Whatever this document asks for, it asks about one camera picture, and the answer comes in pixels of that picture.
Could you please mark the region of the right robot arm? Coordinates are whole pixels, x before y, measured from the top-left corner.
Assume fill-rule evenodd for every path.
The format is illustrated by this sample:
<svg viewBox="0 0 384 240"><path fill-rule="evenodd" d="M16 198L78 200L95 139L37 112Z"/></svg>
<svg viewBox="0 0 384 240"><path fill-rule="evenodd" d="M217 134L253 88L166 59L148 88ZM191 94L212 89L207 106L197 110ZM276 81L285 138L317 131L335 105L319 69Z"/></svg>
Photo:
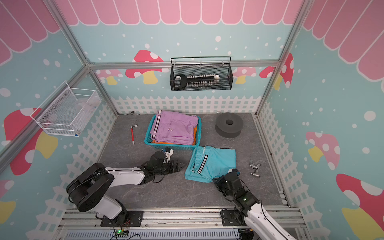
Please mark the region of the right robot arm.
<svg viewBox="0 0 384 240"><path fill-rule="evenodd" d="M213 183L225 199L235 205L233 210L221 209L224 226L248 226L261 240L293 240L264 208L259 200L239 178L237 169L216 177Z"/></svg>

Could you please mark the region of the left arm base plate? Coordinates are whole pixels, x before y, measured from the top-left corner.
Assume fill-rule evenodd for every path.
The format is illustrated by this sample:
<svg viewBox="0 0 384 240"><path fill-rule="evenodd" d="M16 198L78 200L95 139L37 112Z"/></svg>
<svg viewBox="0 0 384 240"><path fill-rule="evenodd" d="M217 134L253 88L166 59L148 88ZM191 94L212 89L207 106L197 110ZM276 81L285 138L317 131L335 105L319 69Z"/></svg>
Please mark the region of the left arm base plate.
<svg viewBox="0 0 384 240"><path fill-rule="evenodd" d="M143 220L143 211L122 211L114 219L103 216L100 227L102 228L126 228L140 227Z"/></svg>

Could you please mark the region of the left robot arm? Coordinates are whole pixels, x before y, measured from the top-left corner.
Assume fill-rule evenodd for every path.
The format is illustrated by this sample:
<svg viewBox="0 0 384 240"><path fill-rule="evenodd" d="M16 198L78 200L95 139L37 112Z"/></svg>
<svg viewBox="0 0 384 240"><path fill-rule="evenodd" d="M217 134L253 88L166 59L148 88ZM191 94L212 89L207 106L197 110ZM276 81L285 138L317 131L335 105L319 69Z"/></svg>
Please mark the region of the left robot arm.
<svg viewBox="0 0 384 240"><path fill-rule="evenodd" d="M70 203L79 212L94 211L116 226L123 226L132 218L126 207L107 196L113 187L154 183L157 176L181 172L185 164L171 159L174 150L155 152L148 161L133 168L109 168L95 163L76 177L66 188Z"/></svg>

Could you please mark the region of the purple pants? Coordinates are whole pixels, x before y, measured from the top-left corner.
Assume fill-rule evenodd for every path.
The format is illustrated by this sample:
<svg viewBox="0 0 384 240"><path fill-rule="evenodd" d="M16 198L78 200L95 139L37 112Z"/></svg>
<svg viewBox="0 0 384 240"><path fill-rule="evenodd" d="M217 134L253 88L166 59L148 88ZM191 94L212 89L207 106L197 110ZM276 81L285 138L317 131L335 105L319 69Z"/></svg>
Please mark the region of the purple pants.
<svg viewBox="0 0 384 240"><path fill-rule="evenodd" d="M158 128L161 127L185 127L191 128L193 130L195 127L197 127L198 121L199 119L197 116L158 110L150 133L157 133Z"/></svg>

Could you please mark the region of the teal pants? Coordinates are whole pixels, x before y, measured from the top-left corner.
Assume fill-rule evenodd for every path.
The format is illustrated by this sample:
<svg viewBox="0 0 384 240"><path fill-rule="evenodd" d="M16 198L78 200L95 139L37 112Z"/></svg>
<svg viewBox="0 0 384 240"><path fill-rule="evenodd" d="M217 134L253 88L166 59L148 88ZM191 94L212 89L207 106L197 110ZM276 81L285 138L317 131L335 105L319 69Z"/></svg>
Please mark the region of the teal pants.
<svg viewBox="0 0 384 240"><path fill-rule="evenodd" d="M211 183L214 178L236 168L237 155L233 149L217 149L210 146L197 147L193 151L185 172L185 179Z"/></svg>

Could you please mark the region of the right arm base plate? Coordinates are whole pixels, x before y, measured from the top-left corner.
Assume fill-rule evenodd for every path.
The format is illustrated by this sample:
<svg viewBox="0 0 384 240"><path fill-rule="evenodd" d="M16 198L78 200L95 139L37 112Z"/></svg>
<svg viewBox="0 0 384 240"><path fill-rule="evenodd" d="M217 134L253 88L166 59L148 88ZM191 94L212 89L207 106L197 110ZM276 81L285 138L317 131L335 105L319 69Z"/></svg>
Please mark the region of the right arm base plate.
<svg viewBox="0 0 384 240"><path fill-rule="evenodd" d="M238 210L221 209L220 216L225 227L246 226L244 215Z"/></svg>

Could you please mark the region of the orange pants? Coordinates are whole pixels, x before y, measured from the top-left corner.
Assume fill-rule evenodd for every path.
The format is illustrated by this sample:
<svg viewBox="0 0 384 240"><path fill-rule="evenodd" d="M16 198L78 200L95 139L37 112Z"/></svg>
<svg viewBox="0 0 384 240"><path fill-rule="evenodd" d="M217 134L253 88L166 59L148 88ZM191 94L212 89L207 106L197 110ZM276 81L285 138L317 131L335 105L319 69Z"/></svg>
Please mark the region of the orange pants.
<svg viewBox="0 0 384 240"><path fill-rule="evenodd" d="M195 145L197 127L161 127L157 133L150 133L152 143L171 145Z"/></svg>

